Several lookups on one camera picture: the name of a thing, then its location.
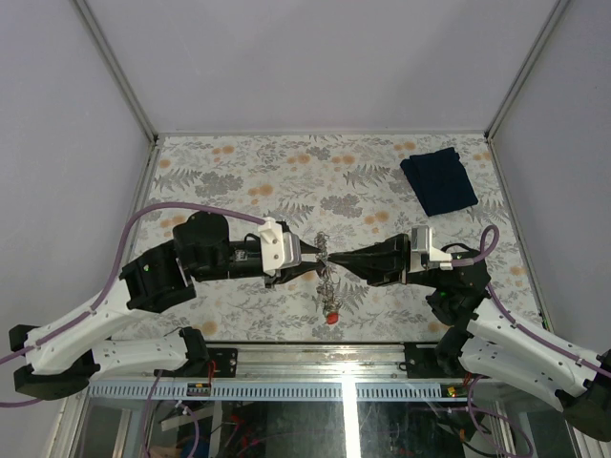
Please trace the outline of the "large metal keyring disc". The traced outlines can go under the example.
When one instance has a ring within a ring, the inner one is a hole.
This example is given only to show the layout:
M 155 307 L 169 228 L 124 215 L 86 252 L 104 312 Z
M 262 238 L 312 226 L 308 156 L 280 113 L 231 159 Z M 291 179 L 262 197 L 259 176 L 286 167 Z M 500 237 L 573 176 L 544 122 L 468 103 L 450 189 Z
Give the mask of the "large metal keyring disc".
M 322 260 L 327 263 L 327 269 L 321 275 L 318 275 L 319 282 L 316 286 L 316 306 L 322 311 L 324 318 L 330 312 L 338 312 L 340 319 L 340 308 L 341 303 L 335 295 L 335 282 L 333 281 L 333 269 L 330 266 L 328 260 L 327 250 L 328 235 L 324 232 L 318 232 L 314 239 L 314 246 L 317 246 L 323 250 L 323 255 L 320 257 L 315 256 L 316 260 Z

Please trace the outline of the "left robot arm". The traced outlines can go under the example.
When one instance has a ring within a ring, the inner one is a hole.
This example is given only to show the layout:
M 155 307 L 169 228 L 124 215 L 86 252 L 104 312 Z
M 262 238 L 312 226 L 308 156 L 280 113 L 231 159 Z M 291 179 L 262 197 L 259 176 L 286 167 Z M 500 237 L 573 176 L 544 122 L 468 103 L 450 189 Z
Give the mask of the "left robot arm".
M 197 212 L 174 228 L 170 240 L 113 274 L 96 297 L 53 323 L 11 329 L 11 350 L 25 358 L 13 373 L 14 388 L 53 401 L 107 377 L 210 379 L 215 364 L 197 328 L 184 326 L 165 337 L 138 341 L 112 337 L 193 300 L 198 282 L 261 278 L 271 288 L 304 273 L 320 273 L 323 263 L 312 258 L 318 251 L 272 218 L 256 233 L 232 240 L 224 216 Z

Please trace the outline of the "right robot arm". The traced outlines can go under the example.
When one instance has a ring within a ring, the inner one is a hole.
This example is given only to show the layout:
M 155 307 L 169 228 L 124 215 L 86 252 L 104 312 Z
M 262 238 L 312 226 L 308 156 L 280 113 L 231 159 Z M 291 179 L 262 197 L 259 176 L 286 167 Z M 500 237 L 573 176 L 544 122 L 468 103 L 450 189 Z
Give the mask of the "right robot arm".
M 560 412 L 581 433 L 610 440 L 610 355 L 563 340 L 509 311 L 486 264 L 495 249 L 482 243 L 436 248 L 419 226 L 372 246 L 333 253 L 329 261 L 370 286 L 396 283 L 432 290 L 426 303 L 448 329 L 434 349 L 437 369 L 501 381 Z

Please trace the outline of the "red key tag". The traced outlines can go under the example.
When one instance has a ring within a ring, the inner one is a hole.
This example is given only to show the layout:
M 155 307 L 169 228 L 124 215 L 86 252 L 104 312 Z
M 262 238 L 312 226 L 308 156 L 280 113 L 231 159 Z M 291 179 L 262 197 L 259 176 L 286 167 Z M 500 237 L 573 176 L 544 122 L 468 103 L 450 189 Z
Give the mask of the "red key tag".
M 334 325 L 339 321 L 339 313 L 338 312 L 330 312 L 326 316 L 326 322 L 329 325 Z

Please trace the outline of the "dark blue folded cloth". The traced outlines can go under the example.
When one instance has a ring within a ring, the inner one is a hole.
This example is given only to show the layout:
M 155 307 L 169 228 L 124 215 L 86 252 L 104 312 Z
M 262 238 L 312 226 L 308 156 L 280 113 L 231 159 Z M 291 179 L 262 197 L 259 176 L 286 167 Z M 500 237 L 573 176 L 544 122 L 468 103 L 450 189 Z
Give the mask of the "dark blue folded cloth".
M 400 168 L 428 217 L 476 206 L 478 198 L 454 147 L 411 155 Z

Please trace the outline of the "metal base rail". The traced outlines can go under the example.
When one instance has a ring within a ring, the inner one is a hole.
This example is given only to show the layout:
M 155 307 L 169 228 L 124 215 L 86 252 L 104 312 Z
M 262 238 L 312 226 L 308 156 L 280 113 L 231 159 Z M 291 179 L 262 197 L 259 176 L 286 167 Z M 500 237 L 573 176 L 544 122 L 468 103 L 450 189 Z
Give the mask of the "metal base rail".
M 212 341 L 229 348 L 229 364 L 240 381 L 327 382 L 444 380 L 434 343 L 255 343 Z

